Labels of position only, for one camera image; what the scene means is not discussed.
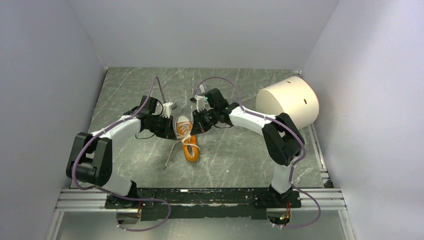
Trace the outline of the orange canvas sneaker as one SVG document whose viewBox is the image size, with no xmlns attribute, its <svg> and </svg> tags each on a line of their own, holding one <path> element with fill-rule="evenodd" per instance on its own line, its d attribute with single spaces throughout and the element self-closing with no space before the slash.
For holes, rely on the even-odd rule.
<svg viewBox="0 0 424 240">
<path fill-rule="evenodd" d="M 181 141 L 184 157 L 190 164 L 194 164 L 199 160 L 201 150 L 196 136 L 191 135 L 193 126 L 192 120 L 186 115 L 180 115 L 175 120 L 177 139 Z"/>
</svg>

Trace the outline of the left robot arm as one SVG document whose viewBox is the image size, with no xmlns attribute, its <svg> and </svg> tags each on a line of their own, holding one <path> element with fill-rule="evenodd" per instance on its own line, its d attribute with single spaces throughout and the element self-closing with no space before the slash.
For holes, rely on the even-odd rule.
<svg viewBox="0 0 424 240">
<path fill-rule="evenodd" d="M 134 207 L 139 200 L 137 185 L 113 169 L 117 156 L 114 151 L 144 130 L 158 138 L 176 140 L 171 115 L 176 107 L 175 102 L 161 103 L 145 95 L 139 106 L 126 111 L 104 129 L 78 133 L 71 148 L 66 176 L 80 185 L 89 184 L 114 193 L 124 207 Z"/>
</svg>

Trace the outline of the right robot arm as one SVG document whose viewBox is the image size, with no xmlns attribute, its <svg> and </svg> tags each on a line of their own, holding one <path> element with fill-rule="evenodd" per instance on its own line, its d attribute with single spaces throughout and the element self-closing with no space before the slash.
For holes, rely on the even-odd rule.
<svg viewBox="0 0 424 240">
<path fill-rule="evenodd" d="M 196 108 L 192 112 L 191 135 L 209 131 L 217 123 L 241 127 L 261 135 L 268 155 L 274 161 L 270 184 L 270 202 L 282 207 L 294 188 L 293 174 L 297 162 L 306 155 L 305 142 L 287 113 L 268 115 L 252 111 L 240 103 L 229 103 L 217 88 L 190 98 Z"/>
</svg>

